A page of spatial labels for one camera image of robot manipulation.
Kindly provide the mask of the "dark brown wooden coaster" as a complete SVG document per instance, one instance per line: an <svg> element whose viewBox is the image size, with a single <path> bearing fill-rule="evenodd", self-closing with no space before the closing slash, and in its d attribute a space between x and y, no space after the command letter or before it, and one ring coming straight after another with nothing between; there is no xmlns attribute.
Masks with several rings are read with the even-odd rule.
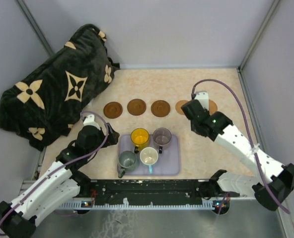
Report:
<svg viewBox="0 0 294 238"><path fill-rule="evenodd" d="M110 102L103 109L104 115L109 119L118 118L123 112L123 107L118 102Z"/></svg>

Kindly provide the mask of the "light woven rattan coaster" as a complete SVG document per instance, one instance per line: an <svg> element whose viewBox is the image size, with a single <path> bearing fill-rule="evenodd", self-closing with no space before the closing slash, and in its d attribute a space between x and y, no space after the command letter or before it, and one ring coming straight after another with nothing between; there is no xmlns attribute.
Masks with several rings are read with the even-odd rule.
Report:
<svg viewBox="0 0 294 238"><path fill-rule="evenodd" d="M186 104L188 102L188 100L180 100L176 103L175 105L175 109L177 111L178 114L180 115L184 115L184 112L182 111L181 107Z"/></svg>

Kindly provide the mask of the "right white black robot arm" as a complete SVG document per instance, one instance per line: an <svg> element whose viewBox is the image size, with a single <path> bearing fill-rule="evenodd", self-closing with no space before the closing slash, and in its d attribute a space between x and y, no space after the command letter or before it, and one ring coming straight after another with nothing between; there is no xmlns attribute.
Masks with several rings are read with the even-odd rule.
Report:
<svg viewBox="0 0 294 238"><path fill-rule="evenodd" d="M294 164L284 165L258 145L251 145L231 119L219 111L210 115L196 99L185 103L181 109L190 120L193 132L224 147L254 174L242 177L224 172L210 183L211 193L215 196L228 191L253 194L263 207L277 210L294 190Z"/></svg>

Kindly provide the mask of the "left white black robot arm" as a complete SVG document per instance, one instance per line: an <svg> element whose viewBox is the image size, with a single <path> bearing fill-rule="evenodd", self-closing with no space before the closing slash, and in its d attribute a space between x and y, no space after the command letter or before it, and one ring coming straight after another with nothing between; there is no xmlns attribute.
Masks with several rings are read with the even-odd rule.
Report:
<svg viewBox="0 0 294 238"><path fill-rule="evenodd" d="M79 169L97 152L116 145L120 134L109 123L84 125L67 148L38 180L10 203L0 203L0 237L29 238L40 223L69 199L91 192L91 180Z"/></svg>

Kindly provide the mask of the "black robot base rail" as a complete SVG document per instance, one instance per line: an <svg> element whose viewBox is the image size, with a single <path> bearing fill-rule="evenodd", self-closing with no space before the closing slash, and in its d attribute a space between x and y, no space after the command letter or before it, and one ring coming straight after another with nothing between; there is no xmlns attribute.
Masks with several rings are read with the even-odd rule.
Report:
<svg viewBox="0 0 294 238"><path fill-rule="evenodd" d="M203 200L223 196L214 180L201 179L99 179L81 188L76 198L98 205L201 205Z"/></svg>

